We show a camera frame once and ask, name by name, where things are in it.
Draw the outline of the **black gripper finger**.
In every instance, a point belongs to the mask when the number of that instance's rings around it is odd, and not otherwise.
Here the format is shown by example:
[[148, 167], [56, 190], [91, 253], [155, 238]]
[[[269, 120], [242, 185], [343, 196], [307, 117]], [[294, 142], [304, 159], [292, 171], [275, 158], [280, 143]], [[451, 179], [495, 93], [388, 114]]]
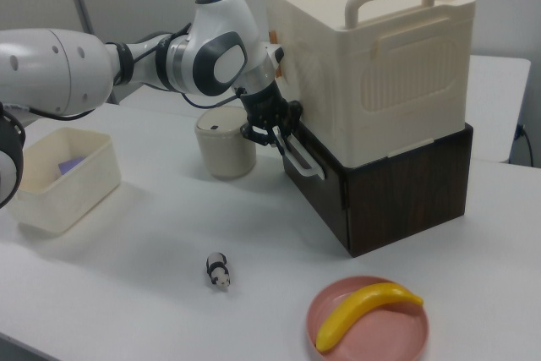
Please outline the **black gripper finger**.
[[240, 128], [240, 133], [249, 141], [263, 146], [271, 145], [276, 147], [280, 154], [282, 153], [282, 146], [272, 129], [264, 129], [263, 132], [259, 132], [250, 123], [246, 123]]
[[281, 141], [286, 150], [299, 150], [302, 144], [295, 134], [295, 126], [290, 121], [281, 123]]

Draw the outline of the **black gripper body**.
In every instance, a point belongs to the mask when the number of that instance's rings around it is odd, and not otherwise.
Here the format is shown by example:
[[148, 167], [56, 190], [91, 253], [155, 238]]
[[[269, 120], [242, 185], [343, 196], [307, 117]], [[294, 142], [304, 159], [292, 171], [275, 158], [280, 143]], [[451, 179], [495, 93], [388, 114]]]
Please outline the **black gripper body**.
[[277, 84], [272, 81], [259, 92], [249, 94], [238, 88], [238, 96], [247, 113], [248, 124], [257, 129], [297, 129], [303, 107], [298, 101], [287, 101]]

